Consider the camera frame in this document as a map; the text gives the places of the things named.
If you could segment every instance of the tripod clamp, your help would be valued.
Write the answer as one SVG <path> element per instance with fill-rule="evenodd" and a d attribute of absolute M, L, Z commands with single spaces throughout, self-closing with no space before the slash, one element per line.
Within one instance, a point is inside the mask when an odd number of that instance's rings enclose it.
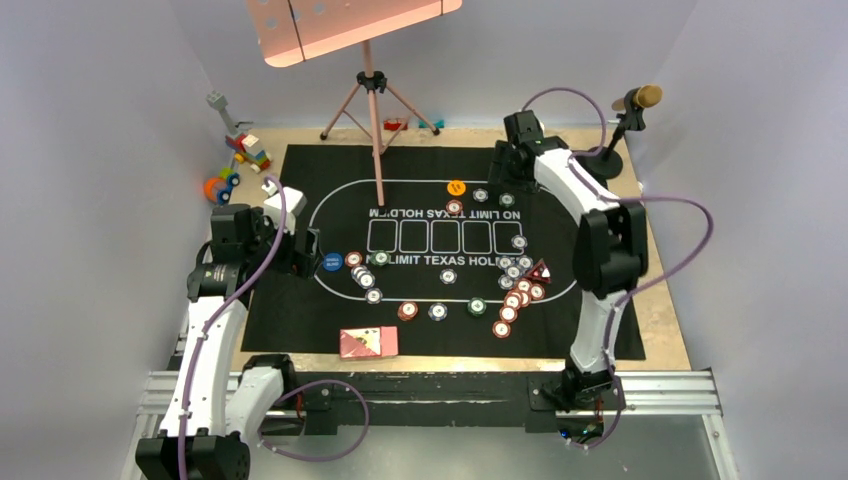
<path fill-rule="evenodd" d="M 383 75 L 381 71 L 375 71 L 374 76 L 366 77 L 365 72 L 359 72 L 356 74 L 356 83 L 365 87 L 365 90 L 368 92 L 373 92 L 379 90 L 380 93 L 386 91 L 386 83 L 388 83 L 388 79 Z"/>

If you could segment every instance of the microphone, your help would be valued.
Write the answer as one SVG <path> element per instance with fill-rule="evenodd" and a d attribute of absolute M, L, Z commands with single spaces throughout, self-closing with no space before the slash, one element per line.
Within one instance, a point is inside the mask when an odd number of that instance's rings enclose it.
<path fill-rule="evenodd" d="M 659 85 L 644 85 L 635 90 L 630 101 L 633 107 L 651 108 L 662 100 L 662 88 Z M 627 96 L 624 96 L 612 102 L 612 109 L 617 112 L 626 110 L 626 99 Z"/>

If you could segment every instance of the stand base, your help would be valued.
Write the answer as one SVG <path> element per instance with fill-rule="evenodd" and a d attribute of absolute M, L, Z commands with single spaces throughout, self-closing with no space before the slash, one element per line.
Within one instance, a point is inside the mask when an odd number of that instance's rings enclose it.
<path fill-rule="evenodd" d="M 607 147 L 604 147 L 599 155 L 591 157 L 575 155 L 574 158 L 600 183 L 606 183 L 601 182 L 601 180 L 611 180 L 621 175 L 621 171 L 624 169 L 624 161 L 621 159 L 621 155 Z"/>

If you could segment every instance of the red triangular object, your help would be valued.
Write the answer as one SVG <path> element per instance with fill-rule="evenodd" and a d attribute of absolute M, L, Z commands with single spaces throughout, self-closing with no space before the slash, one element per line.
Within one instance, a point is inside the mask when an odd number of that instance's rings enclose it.
<path fill-rule="evenodd" d="M 542 282 L 542 283 L 551 283 L 551 271 L 548 269 L 548 266 L 545 265 L 545 260 L 540 259 L 530 271 L 524 275 L 525 278 L 529 278 L 534 282 Z"/>

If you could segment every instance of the blue poker chip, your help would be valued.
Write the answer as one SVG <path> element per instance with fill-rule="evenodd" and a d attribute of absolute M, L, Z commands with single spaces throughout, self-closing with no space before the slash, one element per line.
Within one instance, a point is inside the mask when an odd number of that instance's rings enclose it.
<path fill-rule="evenodd" d="M 324 270 L 328 272 L 338 272 L 344 265 L 344 259 L 338 253 L 330 253 L 324 257 Z"/>

